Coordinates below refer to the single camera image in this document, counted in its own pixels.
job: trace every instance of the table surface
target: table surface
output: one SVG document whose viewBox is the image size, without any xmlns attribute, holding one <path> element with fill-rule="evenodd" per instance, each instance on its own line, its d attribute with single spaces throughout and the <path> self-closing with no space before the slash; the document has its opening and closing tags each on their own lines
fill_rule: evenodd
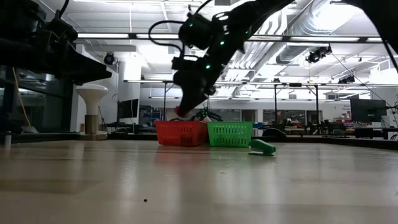
<svg viewBox="0 0 398 224">
<path fill-rule="evenodd" d="M 2 223 L 396 224 L 398 154 L 327 144 L 247 149 L 156 141 L 0 148 Z"/>
</svg>

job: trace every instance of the ductwork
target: ductwork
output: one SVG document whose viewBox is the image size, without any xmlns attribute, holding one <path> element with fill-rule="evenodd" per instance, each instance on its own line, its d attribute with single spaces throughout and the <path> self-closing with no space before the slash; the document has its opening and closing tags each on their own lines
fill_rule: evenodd
<svg viewBox="0 0 398 224">
<path fill-rule="evenodd" d="M 298 19 L 284 32 L 284 35 L 330 35 L 349 21 L 355 7 L 330 4 L 331 0 L 314 0 Z M 289 64 L 297 56 L 307 51 L 306 45 L 275 43 L 259 63 L 260 66 L 275 58 L 278 64 Z"/>
</svg>

